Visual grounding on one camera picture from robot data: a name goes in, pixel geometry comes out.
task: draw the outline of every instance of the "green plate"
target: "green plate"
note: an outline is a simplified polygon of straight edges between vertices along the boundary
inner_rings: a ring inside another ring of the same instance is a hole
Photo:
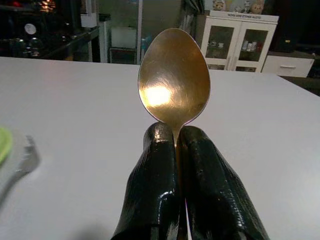
[[[11,132],[0,127],[0,164],[6,159],[12,148]]]

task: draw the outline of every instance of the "white drawer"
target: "white drawer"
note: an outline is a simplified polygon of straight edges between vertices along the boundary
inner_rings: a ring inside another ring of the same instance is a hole
[[[313,64],[314,59],[268,55],[262,73],[305,78]]]

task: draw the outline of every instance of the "white tabletop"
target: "white tabletop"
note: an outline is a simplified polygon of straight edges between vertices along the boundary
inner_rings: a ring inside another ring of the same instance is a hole
[[[0,125],[34,137],[40,166],[0,211],[1,240],[109,239],[155,120],[139,66],[0,57]],[[273,240],[320,239],[320,97],[273,74],[211,70],[202,128],[244,183]]]

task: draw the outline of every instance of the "spoon bowl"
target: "spoon bowl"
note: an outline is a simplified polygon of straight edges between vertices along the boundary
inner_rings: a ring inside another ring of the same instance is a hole
[[[153,40],[140,66],[138,89],[145,109],[171,127],[177,143],[182,126],[203,111],[210,95],[206,61],[189,34],[169,28]]]

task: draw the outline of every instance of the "glass cabinet door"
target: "glass cabinet door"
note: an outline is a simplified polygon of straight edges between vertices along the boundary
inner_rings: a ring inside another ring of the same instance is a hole
[[[230,70],[261,72],[275,29],[274,23],[243,22]]]
[[[207,17],[201,51],[209,69],[227,70],[234,54],[241,22]]]
[[[211,26],[205,57],[227,59],[233,33],[233,27]]]
[[[239,60],[259,62],[268,31],[247,29],[241,46]]]

